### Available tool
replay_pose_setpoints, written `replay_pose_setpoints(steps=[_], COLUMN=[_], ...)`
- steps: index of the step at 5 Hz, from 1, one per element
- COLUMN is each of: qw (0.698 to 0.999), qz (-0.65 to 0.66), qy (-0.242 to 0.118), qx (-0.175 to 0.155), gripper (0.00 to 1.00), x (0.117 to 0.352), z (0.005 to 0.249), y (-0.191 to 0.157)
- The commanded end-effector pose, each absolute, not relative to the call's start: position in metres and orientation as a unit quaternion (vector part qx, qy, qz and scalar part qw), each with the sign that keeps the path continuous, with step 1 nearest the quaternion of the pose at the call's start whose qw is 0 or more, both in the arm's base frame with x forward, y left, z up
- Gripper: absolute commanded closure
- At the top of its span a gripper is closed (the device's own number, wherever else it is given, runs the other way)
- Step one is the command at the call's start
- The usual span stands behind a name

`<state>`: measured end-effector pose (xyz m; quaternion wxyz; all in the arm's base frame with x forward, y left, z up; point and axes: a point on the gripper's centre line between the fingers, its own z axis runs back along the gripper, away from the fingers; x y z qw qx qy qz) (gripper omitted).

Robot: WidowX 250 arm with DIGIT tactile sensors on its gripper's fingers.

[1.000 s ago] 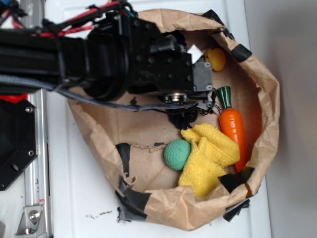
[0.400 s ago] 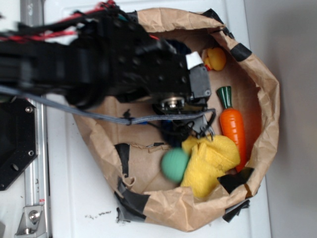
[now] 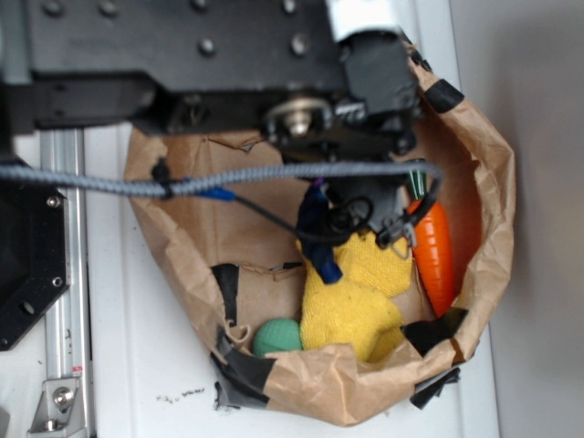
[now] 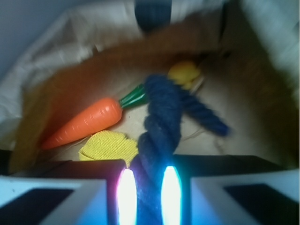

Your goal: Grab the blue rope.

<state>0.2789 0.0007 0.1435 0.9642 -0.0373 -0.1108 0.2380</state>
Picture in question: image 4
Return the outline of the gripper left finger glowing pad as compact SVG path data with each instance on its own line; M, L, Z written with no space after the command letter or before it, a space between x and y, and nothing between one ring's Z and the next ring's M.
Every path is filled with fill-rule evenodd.
M135 179L123 160L56 161L0 178L3 225L134 225Z

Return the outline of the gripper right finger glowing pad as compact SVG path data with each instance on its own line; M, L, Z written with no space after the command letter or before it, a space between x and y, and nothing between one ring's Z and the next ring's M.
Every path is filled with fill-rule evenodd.
M300 172L256 156L176 155L161 203L165 225L297 225Z

